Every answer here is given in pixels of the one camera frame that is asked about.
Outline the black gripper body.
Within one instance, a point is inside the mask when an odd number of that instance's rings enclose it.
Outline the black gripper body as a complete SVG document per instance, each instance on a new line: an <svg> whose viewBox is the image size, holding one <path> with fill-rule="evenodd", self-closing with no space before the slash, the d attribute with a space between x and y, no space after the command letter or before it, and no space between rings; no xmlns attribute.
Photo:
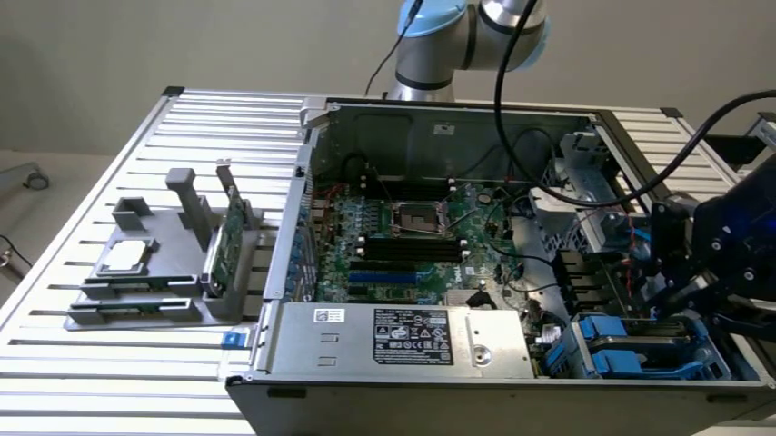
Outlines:
<svg viewBox="0 0 776 436"><path fill-rule="evenodd" d="M776 318L776 154L697 206L692 254L713 281L691 293L691 307Z"/></svg>

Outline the open black PC case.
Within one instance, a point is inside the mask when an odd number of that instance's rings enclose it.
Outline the open black PC case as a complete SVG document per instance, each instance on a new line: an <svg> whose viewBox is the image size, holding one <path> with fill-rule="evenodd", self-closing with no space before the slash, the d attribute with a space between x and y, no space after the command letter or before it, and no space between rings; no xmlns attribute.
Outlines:
<svg viewBox="0 0 776 436"><path fill-rule="evenodd" d="M506 159L483 104L435 104L310 98L302 106L305 143L275 244L263 309L315 298L319 255L313 195L333 184L362 180L494 183L521 194L510 209L520 268L483 291L490 306L471 309L520 315L534 377L530 380L287 381L252 367L226 380L226 390L259 436L683 436L732 422L776 418L776 342L732 334L695 311L658 318L646 305L664 288L648 271L650 209L672 194L696 204L727 193L747 175L713 161L703 180L695 168L657 185L662 163L650 163L616 115L606 110L508 106L506 138L525 167ZM596 132L621 177L609 200L584 202L542 182L553 146L565 134ZM638 204L649 217L649 240L625 252L549 255L534 221L530 190L592 208ZM733 381L561 379L544 375L552 342L580 313L629 319L700 321L725 358Z"/></svg>

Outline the disk with blue bracket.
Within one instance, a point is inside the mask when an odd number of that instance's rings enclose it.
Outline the disk with blue bracket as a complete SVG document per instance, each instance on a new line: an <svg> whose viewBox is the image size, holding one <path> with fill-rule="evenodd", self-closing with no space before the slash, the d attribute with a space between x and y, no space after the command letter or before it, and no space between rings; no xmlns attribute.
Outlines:
<svg viewBox="0 0 776 436"><path fill-rule="evenodd" d="M598 314L578 316L573 326L580 333L576 341L586 378L628 380L645 374L621 318Z"/></svg>

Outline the black RAM slot bank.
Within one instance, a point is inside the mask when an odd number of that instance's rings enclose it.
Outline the black RAM slot bank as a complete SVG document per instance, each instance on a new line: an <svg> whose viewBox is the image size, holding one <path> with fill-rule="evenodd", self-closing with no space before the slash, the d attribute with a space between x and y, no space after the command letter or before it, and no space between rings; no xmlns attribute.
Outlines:
<svg viewBox="0 0 776 436"><path fill-rule="evenodd" d="M441 201L451 192L445 181L369 179L359 183L362 195L370 200Z"/></svg>
<svg viewBox="0 0 776 436"><path fill-rule="evenodd" d="M357 242L358 253L369 261L459 263L470 254L459 239L367 238Z"/></svg>

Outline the black box beside table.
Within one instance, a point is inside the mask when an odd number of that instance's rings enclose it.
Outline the black box beside table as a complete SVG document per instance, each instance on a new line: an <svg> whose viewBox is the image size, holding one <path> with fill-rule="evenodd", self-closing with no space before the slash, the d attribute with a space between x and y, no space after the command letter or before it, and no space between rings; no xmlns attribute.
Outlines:
<svg viewBox="0 0 776 436"><path fill-rule="evenodd" d="M759 138L747 135L709 134L704 140L732 170L753 162L765 148Z"/></svg>

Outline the silver CPU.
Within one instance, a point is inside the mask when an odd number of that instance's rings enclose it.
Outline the silver CPU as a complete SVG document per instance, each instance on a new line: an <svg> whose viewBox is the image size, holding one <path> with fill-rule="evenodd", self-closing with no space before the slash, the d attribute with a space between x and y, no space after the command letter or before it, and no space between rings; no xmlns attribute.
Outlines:
<svg viewBox="0 0 776 436"><path fill-rule="evenodd" d="M122 240L114 244L100 261L98 275L138 275L146 266L150 242L144 240Z"/></svg>

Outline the CPU socket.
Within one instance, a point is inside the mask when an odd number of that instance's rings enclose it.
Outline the CPU socket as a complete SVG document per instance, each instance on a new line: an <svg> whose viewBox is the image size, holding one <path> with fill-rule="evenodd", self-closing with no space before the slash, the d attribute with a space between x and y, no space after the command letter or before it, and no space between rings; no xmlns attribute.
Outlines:
<svg viewBox="0 0 776 436"><path fill-rule="evenodd" d="M390 235L394 238L447 238L449 206L446 202L397 202L391 205Z"/></svg>

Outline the black expansion slot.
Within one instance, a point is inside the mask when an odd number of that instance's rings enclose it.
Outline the black expansion slot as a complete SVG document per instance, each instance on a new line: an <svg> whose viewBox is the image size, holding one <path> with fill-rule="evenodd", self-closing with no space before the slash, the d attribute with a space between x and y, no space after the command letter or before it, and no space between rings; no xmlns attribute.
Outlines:
<svg viewBox="0 0 776 436"><path fill-rule="evenodd" d="M353 261L349 269L354 272L382 272L382 273L414 273L417 271L414 263L390 261Z"/></svg>

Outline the grey parts rack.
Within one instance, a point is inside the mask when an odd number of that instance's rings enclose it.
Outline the grey parts rack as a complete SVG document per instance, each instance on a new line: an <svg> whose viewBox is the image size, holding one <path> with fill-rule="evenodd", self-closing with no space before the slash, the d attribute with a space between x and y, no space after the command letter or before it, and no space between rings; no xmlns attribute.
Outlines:
<svg viewBox="0 0 776 436"><path fill-rule="evenodd" d="M211 208L194 188L191 168L174 168L164 182L180 206L154 211L142 197L124 197L112 209L115 227L81 294L67 309L69 331L135 330L236 324L243 316L247 282L252 267L262 210L252 207L254 229L243 232L243 248L234 288L222 298L204 292L202 273L211 239L227 203ZM146 266L138 275L98 275L100 261L122 240L150 242Z"/></svg>

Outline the green graphics card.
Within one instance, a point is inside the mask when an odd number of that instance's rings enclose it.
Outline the green graphics card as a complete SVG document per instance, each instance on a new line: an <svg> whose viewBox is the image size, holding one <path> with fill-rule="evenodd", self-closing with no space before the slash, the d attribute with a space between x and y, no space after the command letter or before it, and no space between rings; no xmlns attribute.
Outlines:
<svg viewBox="0 0 776 436"><path fill-rule="evenodd" d="M204 258L202 283L210 298L222 298L234 288L243 232L254 229L252 208L243 199L230 170L230 159L216 161L216 177L227 195L227 208Z"/></svg>

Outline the blue expansion slot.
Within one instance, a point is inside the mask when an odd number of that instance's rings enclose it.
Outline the blue expansion slot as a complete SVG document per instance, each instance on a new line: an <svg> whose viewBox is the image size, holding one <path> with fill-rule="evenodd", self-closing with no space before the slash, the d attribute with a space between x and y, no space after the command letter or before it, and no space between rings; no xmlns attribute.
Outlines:
<svg viewBox="0 0 776 436"><path fill-rule="evenodd" d="M387 284L415 284L418 277L414 272L351 272L350 282L359 283L387 283Z"/></svg>

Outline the grey caster wheel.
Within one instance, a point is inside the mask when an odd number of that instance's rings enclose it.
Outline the grey caster wheel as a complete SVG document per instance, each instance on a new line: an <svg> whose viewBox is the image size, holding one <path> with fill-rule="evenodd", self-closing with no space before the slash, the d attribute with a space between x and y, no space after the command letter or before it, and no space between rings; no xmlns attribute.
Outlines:
<svg viewBox="0 0 776 436"><path fill-rule="evenodd" d="M24 187L41 191L49 186L49 179L36 162L21 163L0 171L0 193Z"/></svg>

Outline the silver drive cage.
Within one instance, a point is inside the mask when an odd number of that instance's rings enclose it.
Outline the silver drive cage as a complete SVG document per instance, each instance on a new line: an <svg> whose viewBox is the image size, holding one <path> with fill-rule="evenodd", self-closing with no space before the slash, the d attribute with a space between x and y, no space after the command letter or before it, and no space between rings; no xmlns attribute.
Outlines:
<svg viewBox="0 0 776 436"><path fill-rule="evenodd" d="M609 147L596 132L565 134L553 146L542 182L553 192L584 202L618 195L618 170ZM562 249L580 253L625 252L630 243L649 240L649 217L638 204L602 208L560 201L541 189L530 190L534 221L549 255Z"/></svg>

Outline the silver chipset heatsink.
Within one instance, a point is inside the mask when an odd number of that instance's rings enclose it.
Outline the silver chipset heatsink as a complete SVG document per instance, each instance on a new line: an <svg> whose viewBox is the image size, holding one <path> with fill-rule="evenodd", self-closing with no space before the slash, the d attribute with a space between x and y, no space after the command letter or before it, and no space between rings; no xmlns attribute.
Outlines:
<svg viewBox="0 0 776 436"><path fill-rule="evenodd" d="M446 306L477 308L490 306L490 296L474 289L451 289L445 293L442 302Z"/></svg>

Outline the disk bay with blue rails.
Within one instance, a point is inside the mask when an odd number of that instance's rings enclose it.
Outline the disk bay with blue rails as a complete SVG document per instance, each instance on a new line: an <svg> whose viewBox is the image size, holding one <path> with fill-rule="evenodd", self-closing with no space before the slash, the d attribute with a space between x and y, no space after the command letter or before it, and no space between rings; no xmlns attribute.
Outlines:
<svg viewBox="0 0 776 436"><path fill-rule="evenodd" d="M598 313L577 314L560 337L552 342L541 361L545 376L594 379L582 374L582 359L576 341L580 333L573 326L578 316L594 314ZM737 379L700 321L683 316L665 320L621 319L645 372L640 378L628 380L727 382Z"/></svg>

